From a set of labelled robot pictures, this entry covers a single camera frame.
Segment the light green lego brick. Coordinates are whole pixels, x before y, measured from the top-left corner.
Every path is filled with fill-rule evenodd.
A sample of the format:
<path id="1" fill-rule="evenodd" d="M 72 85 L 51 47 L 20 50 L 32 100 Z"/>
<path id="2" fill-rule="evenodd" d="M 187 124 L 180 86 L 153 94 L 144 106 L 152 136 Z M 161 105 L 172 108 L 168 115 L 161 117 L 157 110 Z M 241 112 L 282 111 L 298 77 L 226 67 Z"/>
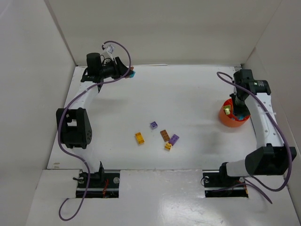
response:
<path id="1" fill-rule="evenodd" d="M 225 112 L 226 115 L 230 115 L 231 114 L 231 106 L 230 105 L 224 106 L 223 110 L 224 110 L 224 112 Z"/>

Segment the orange divided round container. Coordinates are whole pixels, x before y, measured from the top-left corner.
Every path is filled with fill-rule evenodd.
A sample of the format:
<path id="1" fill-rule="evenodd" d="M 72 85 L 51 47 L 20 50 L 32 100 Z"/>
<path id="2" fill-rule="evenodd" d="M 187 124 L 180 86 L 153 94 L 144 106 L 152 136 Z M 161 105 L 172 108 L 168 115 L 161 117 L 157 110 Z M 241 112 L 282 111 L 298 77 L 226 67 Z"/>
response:
<path id="1" fill-rule="evenodd" d="M 226 105 L 231 106 L 231 114 L 230 115 L 226 115 L 224 110 L 223 110 L 223 107 L 226 106 Z M 226 100 L 224 102 L 223 106 L 220 108 L 218 117 L 219 117 L 220 122 L 223 125 L 225 125 L 227 127 L 230 127 L 230 128 L 238 128 L 238 127 L 242 126 L 245 122 L 247 122 L 249 120 L 250 115 L 244 116 L 244 119 L 240 121 L 238 119 L 238 116 L 234 115 L 233 109 L 234 108 L 233 108 L 232 99 L 230 98 L 230 99 Z"/>

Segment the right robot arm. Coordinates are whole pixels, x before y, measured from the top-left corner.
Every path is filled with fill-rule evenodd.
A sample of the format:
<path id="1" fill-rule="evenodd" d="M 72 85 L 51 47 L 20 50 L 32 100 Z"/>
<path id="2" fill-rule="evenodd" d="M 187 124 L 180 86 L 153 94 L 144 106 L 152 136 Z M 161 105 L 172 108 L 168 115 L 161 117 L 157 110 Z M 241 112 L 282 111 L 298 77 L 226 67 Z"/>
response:
<path id="1" fill-rule="evenodd" d="M 234 92 L 221 107 L 219 119 L 231 128 L 251 120 L 257 144 L 244 159 L 223 163 L 221 174 L 236 178 L 290 174 L 297 152 L 295 147 L 289 146 L 276 122 L 268 82 L 254 79 L 249 69 L 241 69 L 228 84 L 234 86 Z"/>

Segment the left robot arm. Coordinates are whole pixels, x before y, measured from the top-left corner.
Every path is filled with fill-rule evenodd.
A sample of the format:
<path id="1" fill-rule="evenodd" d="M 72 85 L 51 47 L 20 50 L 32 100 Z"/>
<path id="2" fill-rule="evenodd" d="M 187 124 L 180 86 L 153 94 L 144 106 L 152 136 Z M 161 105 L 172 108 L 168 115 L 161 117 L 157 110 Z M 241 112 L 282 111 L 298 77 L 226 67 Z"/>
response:
<path id="1" fill-rule="evenodd" d="M 119 57 L 113 57 L 108 50 L 89 53 L 76 96 L 65 108 L 56 111 L 58 144 L 63 152 L 82 161 L 81 177 L 85 181 L 101 179 L 104 174 L 101 161 L 93 156 L 93 150 L 88 147 L 93 133 L 87 110 L 105 84 L 105 79 L 113 83 L 134 75 L 130 66 L 125 66 Z"/>

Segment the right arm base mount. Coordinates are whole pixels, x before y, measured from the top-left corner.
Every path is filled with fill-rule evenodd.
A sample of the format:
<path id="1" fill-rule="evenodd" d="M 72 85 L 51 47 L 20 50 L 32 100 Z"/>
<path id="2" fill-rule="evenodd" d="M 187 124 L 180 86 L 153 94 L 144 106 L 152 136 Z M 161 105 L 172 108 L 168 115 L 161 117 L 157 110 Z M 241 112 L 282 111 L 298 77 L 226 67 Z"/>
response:
<path id="1" fill-rule="evenodd" d="M 248 198 L 244 179 L 228 176 L 226 163 L 223 163 L 216 170 L 204 170 L 202 175 L 201 185 L 205 188 L 206 198 Z"/>

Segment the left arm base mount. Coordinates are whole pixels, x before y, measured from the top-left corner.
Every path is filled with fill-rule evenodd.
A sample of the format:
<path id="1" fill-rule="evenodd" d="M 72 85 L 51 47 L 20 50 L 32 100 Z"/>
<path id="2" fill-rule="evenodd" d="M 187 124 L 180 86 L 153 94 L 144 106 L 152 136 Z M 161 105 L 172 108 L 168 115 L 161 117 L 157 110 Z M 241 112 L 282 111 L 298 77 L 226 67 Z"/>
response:
<path id="1" fill-rule="evenodd" d="M 84 196 L 87 186 L 87 173 L 80 172 L 73 180 L 77 182 L 76 197 Z M 118 198 L 120 170 L 105 170 L 101 165 L 99 172 L 92 173 L 85 198 Z"/>

